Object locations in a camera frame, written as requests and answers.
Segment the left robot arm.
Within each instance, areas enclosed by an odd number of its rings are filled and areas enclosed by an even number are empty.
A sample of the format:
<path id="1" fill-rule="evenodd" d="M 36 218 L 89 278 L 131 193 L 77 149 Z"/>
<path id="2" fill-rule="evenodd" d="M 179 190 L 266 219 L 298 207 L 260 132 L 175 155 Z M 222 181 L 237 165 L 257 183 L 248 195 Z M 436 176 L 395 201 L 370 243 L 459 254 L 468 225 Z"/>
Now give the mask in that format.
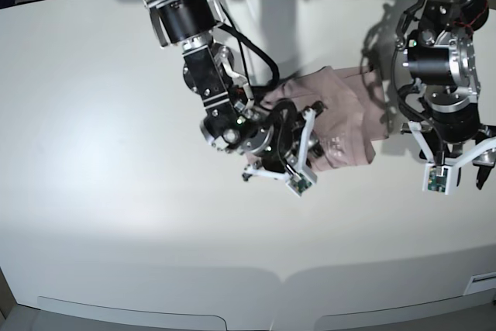
<path id="1" fill-rule="evenodd" d="M 483 188 L 495 168 L 495 127 L 481 122 L 474 48 L 489 11 L 488 0 L 417 0 L 398 21 L 391 65 L 403 56 L 412 81 L 392 86 L 408 120 L 401 132 L 414 136 L 425 161 L 425 191 L 452 194 L 467 164 Z"/>

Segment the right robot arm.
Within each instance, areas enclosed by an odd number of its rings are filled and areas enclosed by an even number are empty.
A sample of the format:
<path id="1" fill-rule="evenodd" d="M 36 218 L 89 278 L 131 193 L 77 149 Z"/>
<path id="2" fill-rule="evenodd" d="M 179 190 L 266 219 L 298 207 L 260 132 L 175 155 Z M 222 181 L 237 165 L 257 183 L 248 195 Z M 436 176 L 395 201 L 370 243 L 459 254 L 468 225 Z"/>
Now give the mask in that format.
<path id="1" fill-rule="evenodd" d="M 226 24 L 227 14 L 217 0 L 143 0 L 161 47 L 182 49 L 183 77 L 197 94 L 206 117 L 200 123 L 206 142 L 223 153 L 239 153 L 250 160 L 242 177 L 283 181 L 295 193 L 313 186 L 317 176 L 308 155 L 322 154 L 313 131 L 325 106 L 317 101 L 299 110 L 293 101 L 280 98 L 270 106 L 261 101 L 280 80 L 275 62 Z M 215 29 L 233 36 L 260 57 L 272 73 L 266 86 L 253 86 L 234 68 L 231 50 L 213 37 Z"/>

